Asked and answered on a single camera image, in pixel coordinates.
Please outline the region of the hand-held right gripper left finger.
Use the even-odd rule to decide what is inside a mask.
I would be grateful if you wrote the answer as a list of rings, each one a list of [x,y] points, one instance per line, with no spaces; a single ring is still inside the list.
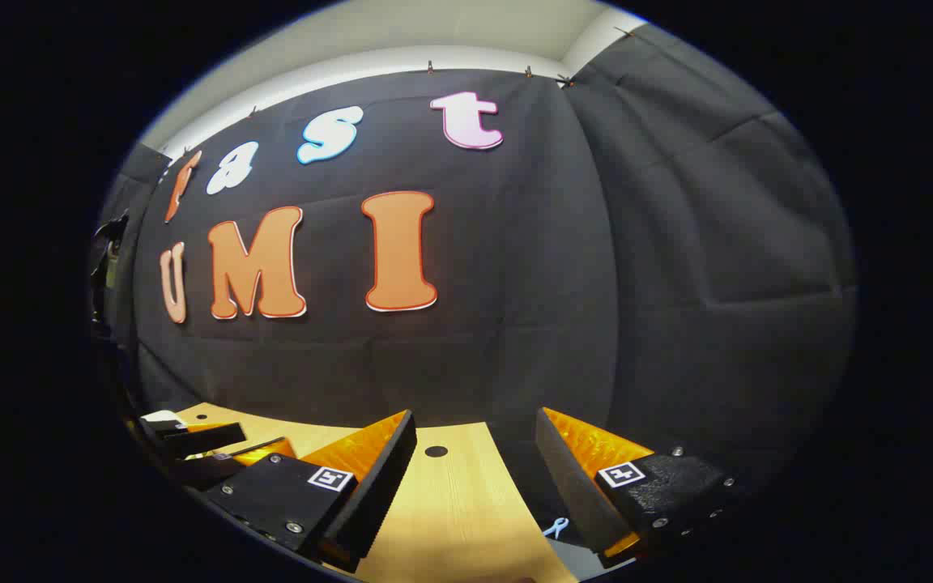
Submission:
[[[354,572],[391,509],[417,445],[404,410],[306,457],[281,440],[226,458],[205,498],[293,553]]]

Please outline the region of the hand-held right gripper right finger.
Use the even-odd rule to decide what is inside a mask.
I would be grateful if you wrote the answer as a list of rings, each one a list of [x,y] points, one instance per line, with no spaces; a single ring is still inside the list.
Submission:
[[[541,406],[535,440],[582,541],[604,567],[678,552],[741,501],[748,462],[678,409],[629,407],[603,424]]]

